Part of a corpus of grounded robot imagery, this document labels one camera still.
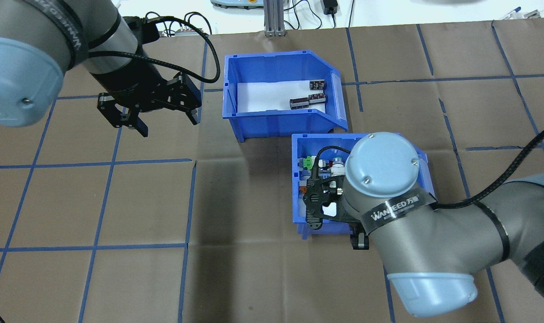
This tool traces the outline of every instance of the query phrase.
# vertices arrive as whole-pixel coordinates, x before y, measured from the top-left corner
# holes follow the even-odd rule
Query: black connector
[[[324,14],[336,14],[338,12],[338,0],[322,0]]]

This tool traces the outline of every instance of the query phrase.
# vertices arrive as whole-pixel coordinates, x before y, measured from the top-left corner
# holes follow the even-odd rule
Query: robotic arm
[[[303,196],[307,223],[312,229],[322,219],[350,223],[355,249],[367,249],[369,235],[387,277],[416,317],[473,301],[478,292],[471,275],[506,259],[544,297],[544,175],[500,185],[543,138],[544,131],[485,192],[443,205],[417,185],[418,156],[411,143],[374,133],[356,143],[345,176],[318,178],[316,161]],[[323,213],[332,202],[338,204],[336,218]]]
[[[15,20],[24,17],[17,27]],[[58,96],[65,72],[81,63],[106,89],[98,110],[113,127],[124,125],[146,137],[148,127],[139,113],[162,108],[185,112],[196,124],[200,92],[187,74],[216,82],[220,70],[214,79],[204,79],[149,59],[142,48],[159,39],[155,24],[173,20],[178,21],[123,19],[110,0],[0,0],[0,124],[22,127],[39,121]],[[187,74],[165,80],[151,63]]]

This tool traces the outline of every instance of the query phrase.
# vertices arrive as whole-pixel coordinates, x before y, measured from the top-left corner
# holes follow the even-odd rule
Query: metal post
[[[264,34],[268,37],[286,35],[283,0],[264,0]]]

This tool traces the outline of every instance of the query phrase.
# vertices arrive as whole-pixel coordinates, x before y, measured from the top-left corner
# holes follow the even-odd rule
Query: blue plastic bin
[[[326,113],[317,109],[238,112],[237,84],[324,79]],[[340,72],[311,51],[227,55],[222,117],[241,143],[247,138],[348,130]]]
[[[335,222],[324,219],[322,228],[312,230],[306,224],[306,206],[298,198],[299,191],[299,168],[298,159],[315,156],[320,149],[330,145],[336,145],[345,149],[352,150],[354,145],[360,139],[366,137],[367,133],[344,133],[344,134],[297,134],[292,135],[292,221],[297,225],[298,233],[302,235],[302,239],[306,240],[310,234],[314,235],[349,235],[350,227],[348,223]],[[435,196],[430,170],[428,168],[428,156],[418,147],[415,147],[418,156],[420,157],[420,172],[418,174],[417,183]],[[321,159],[333,159],[340,156],[344,162],[348,158],[348,154],[342,153],[335,149],[329,149],[322,153]]]

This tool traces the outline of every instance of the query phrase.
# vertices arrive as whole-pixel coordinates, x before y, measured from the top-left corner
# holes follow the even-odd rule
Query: table surface
[[[221,61],[310,49],[333,64],[351,131],[399,132],[420,147],[439,201],[479,192],[544,128],[544,19],[211,40]],[[205,48],[197,36],[145,46],[211,76]],[[77,67],[41,122],[0,127],[6,321],[421,321],[390,288],[375,247],[296,233],[290,138],[238,143],[221,117],[222,77],[196,85],[200,124],[151,112],[143,139],[110,127],[96,110],[102,88]],[[514,177],[534,173],[544,173],[544,146]],[[543,298],[512,262],[474,277],[477,300],[427,321],[544,322]]]

